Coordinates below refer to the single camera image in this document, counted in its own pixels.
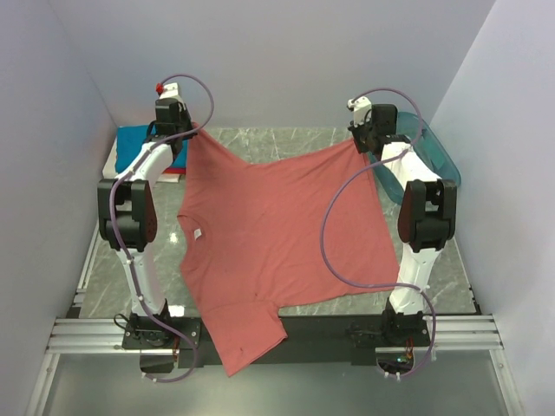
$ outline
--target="blue towel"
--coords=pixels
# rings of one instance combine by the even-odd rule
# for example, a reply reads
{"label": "blue towel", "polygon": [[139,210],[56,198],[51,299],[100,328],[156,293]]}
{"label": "blue towel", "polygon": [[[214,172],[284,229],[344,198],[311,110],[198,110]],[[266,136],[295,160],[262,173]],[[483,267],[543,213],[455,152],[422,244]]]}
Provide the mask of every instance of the blue towel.
{"label": "blue towel", "polygon": [[[121,173],[127,169],[140,152],[140,147],[147,138],[148,126],[119,127],[115,148],[118,154],[115,171]],[[187,140],[183,142],[183,150],[171,167],[184,168],[187,160]]]}

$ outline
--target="white backdrop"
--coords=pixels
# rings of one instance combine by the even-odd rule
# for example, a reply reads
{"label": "white backdrop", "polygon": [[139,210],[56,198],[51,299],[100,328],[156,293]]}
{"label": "white backdrop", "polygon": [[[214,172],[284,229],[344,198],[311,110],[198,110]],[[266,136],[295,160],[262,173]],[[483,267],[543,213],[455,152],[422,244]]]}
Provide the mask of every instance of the white backdrop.
{"label": "white backdrop", "polygon": [[0,413],[23,414],[95,224],[114,124],[52,9],[0,5]]}
{"label": "white backdrop", "polygon": [[[212,125],[223,127],[344,126],[347,99],[383,86],[413,96],[430,120],[493,4],[50,2],[116,123],[149,122],[155,83],[185,71],[211,87],[217,105]],[[205,96],[182,85],[195,120],[202,119]]]}
{"label": "white backdrop", "polygon": [[498,0],[432,122],[462,175],[465,265],[533,416],[555,408],[553,16]]}

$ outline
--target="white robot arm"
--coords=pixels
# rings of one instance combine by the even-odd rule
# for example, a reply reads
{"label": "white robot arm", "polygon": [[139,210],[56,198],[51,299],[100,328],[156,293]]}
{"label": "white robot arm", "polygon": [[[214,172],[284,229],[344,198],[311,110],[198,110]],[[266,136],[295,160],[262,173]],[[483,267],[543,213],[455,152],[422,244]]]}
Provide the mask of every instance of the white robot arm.
{"label": "white robot arm", "polygon": [[[118,225],[126,246],[134,258],[134,269],[144,302],[154,315],[163,315],[164,309],[167,309],[167,303],[156,275],[153,248],[149,244],[153,242],[157,231],[152,190],[160,175],[170,167],[180,153],[183,138],[160,146],[155,146],[155,144],[169,135],[186,132],[193,128],[185,103],[180,96],[177,82],[163,86],[160,98],[156,101],[156,121],[151,124],[147,140],[130,167],[115,179],[104,179],[98,185],[101,237],[110,242],[110,246],[116,250],[117,256],[123,264],[127,283],[131,289],[131,311],[137,316],[146,316],[147,314],[135,294],[127,255],[120,250],[113,233],[108,211],[109,191],[117,179],[129,172],[133,174],[121,184],[116,193]],[[152,127],[156,127],[155,134],[150,134]],[[146,154],[144,162],[136,168],[136,171],[133,171],[132,166],[135,166],[136,161],[143,159]]]}
{"label": "white robot arm", "polygon": [[[385,163],[405,191],[399,214],[399,234],[403,241],[398,283],[425,289],[434,262],[445,242],[453,237],[456,187],[443,180],[422,162],[406,136],[395,134],[397,109],[374,105],[366,97],[349,100],[353,112],[349,130],[360,153],[372,152],[377,159],[391,159],[407,151],[401,159]],[[420,293],[397,287],[389,297],[397,314],[415,315],[424,310]]]}

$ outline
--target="gray marble floor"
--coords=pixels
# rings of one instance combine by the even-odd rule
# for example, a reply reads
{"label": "gray marble floor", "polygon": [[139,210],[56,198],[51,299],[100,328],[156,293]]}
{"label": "gray marble floor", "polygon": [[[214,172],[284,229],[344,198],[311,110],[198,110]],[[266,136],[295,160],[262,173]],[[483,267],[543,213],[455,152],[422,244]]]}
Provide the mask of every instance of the gray marble floor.
{"label": "gray marble floor", "polygon": [[[251,163],[290,158],[348,138],[348,132],[343,128],[208,129],[208,132]],[[185,314],[195,316],[199,312],[183,282],[179,267],[186,252],[186,241],[177,222],[177,212],[185,191],[186,180],[154,187],[153,198],[159,221],[158,235],[153,243],[154,261],[169,304],[185,306]],[[400,260],[402,243],[396,230],[399,206],[388,199],[379,183],[378,192]],[[87,282],[81,318],[109,318],[129,311],[131,298],[123,268],[105,241],[99,242]],[[438,313],[474,312],[472,292],[453,241],[447,243],[437,260],[429,284],[431,289],[428,293]],[[326,302],[283,308],[280,315],[381,313],[388,295],[388,292],[381,292],[343,296]]]}

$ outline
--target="purple cable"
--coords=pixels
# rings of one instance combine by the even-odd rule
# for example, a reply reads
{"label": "purple cable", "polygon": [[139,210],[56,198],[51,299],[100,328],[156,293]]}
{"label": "purple cable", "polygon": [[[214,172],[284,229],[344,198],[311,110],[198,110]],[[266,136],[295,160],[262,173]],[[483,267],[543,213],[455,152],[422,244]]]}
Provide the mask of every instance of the purple cable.
{"label": "purple cable", "polygon": [[[424,128],[424,120],[422,119],[420,109],[418,108],[416,103],[410,97],[408,97],[406,94],[404,94],[402,91],[399,91],[399,90],[394,89],[394,88],[374,88],[374,89],[370,89],[369,91],[367,91],[365,93],[359,94],[353,101],[356,101],[359,98],[363,97],[364,95],[368,95],[368,94],[374,93],[376,91],[389,91],[391,93],[398,94],[401,97],[405,98],[413,106],[413,108],[416,111],[416,115],[418,116],[418,132],[416,134],[416,137],[413,140],[410,141],[410,145],[414,146],[416,144],[416,142],[422,136],[422,129]],[[428,347],[428,350],[424,354],[423,359],[421,361],[419,361],[418,364],[416,366],[414,366],[410,371],[406,372],[405,374],[400,375],[400,377],[406,377],[406,376],[415,374],[425,363],[427,363],[430,360],[430,358],[432,356],[432,350],[434,349],[434,344],[435,344],[435,328],[436,328],[436,316],[435,316],[434,305],[430,301],[430,298],[428,297],[428,295],[426,295],[421,288],[419,288],[418,286],[416,286],[414,284],[409,284],[409,283],[364,284],[364,283],[353,282],[353,281],[349,280],[348,278],[342,276],[337,270],[335,270],[333,268],[333,266],[330,263],[330,260],[328,259],[328,255],[326,254],[326,249],[325,249],[324,232],[325,232],[326,223],[328,222],[328,217],[330,216],[331,208],[333,208],[334,203],[337,201],[337,199],[339,198],[341,193],[345,190],[345,188],[353,180],[355,180],[355,178],[357,178],[361,173],[369,171],[370,169],[374,169],[375,167],[382,166],[386,163],[393,162],[394,160],[401,159],[403,156],[405,156],[405,154],[407,154],[408,150],[409,150],[409,147],[407,149],[403,150],[398,155],[394,156],[393,158],[378,160],[378,161],[376,161],[376,162],[374,162],[374,163],[372,163],[368,166],[365,166],[363,169],[360,169],[353,176],[351,176],[349,179],[347,179],[347,181],[343,185],[341,185],[339,190],[336,192],[334,197],[331,199],[330,204],[328,205],[328,209],[326,210],[325,214],[323,215],[322,226],[320,227],[320,252],[322,253],[323,262],[326,264],[326,266],[328,267],[330,272],[333,274],[333,276],[337,277],[343,283],[347,283],[348,285],[354,286],[356,288],[364,288],[364,289],[409,288],[409,289],[414,289],[414,290],[417,290],[418,292],[420,292],[422,294],[422,297],[424,298],[424,301],[426,301],[426,303],[428,304],[428,306],[430,308],[430,313],[432,314],[432,334],[430,335],[430,345]],[[388,377],[396,378],[396,375],[389,374]]]}
{"label": "purple cable", "polygon": [[143,295],[140,292],[139,279],[137,277],[137,271],[136,271],[134,263],[133,263],[134,259],[133,259],[133,256],[131,256],[131,252],[129,251],[129,249],[127,248],[125,243],[123,242],[123,238],[121,237],[120,229],[119,229],[118,224],[117,224],[117,217],[115,215],[115,193],[116,193],[118,187],[123,182],[125,182],[126,180],[128,180],[129,178],[131,178],[133,176],[134,171],[136,171],[137,168],[139,168],[139,166],[141,166],[145,162],[145,160],[148,158],[150,153],[156,147],[161,146],[161,145],[167,143],[170,140],[178,139],[179,137],[184,137],[184,136],[188,136],[189,134],[197,133],[200,129],[202,129],[204,126],[206,126],[206,124],[208,124],[208,121],[210,121],[210,119],[212,118],[212,115],[214,113],[214,99],[212,97],[212,93],[210,92],[210,89],[199,78],[197,78],[194,75],[189,75],[189,74],[175,74],[175,75],[168,76],[164,81],[161,82],[161,84],[163,85],[166,82],[168,82],[169,80],[171,80],[172,78],[176,78],[178,76],[183,76],[185,78],[189,78],[191,80],[196,81],[208,94],[208,98],[210,99],[210,113],[208,114],[208,117],[206,118],[206,121],[204,123],[202,123],[200,126],[195,127],[192,130],[189,130],[188,132],[174,134],[172,136],[168,136],[168,137],[164,138],[163,140],[157,141],[151,147],[150,152],[147,152],[147,153],[143,154],[143,156],[140,159],[138,159],[131,166],[131,170],[129,172],[127,172],[125,175],[123,175],[121,178],[119,178],[118,180],[115,181],[114,186],[112,186],[112,189],[110,191],[110,199],[109,199],[110,221],[112,221],[112,226],[114,227],[115,239],[117,240],[121,249],[125,253],[127,260],[130,261],[129,269],[131,271],[131,278],[133,280],[133,286],[135,288],[135,294],[139,298],[139,303],[140,303],[141,307],[143,308],[143,310],[145,311],[147,316],[154,323],[156,323],[157,325],[159,325],[163,329],[165,329],[167,331],[170,331],[173,334],[177,335],[179,338],[181,338],[183,341],[185,341],[189,345],[189,347],[191,347],[191,349],[193,350],[193,364],[191,365],[191,367],[184,374],[182,374],[178,377],[174,377],[172,379],[158,379],[156,377],[153,377],[151,374],[145,374],[145,376],[148,379],[150,379],[152,381],[155,381],[155,382],[159,382],[159,383],[172,383],[174,381],[180,381],[180,380],[183,380],[186,377],[188,377],[194,371],[194,369],[197,367],[197,364],[198,364],[198,361],[199,361],[199,351],[197,350],[196,345],[194,345],[194,342],[191,341],[191,339],[189,339],[186,335],[181,334],[181,332],[178,331],[177,329],[172,328],[169,325],[166,325],[164,322],[160,321],[159,319],[156,319],[156,317],[153,315],[152,311],[149,309],[149,307],[147,306],[145,301],[142,299]]}

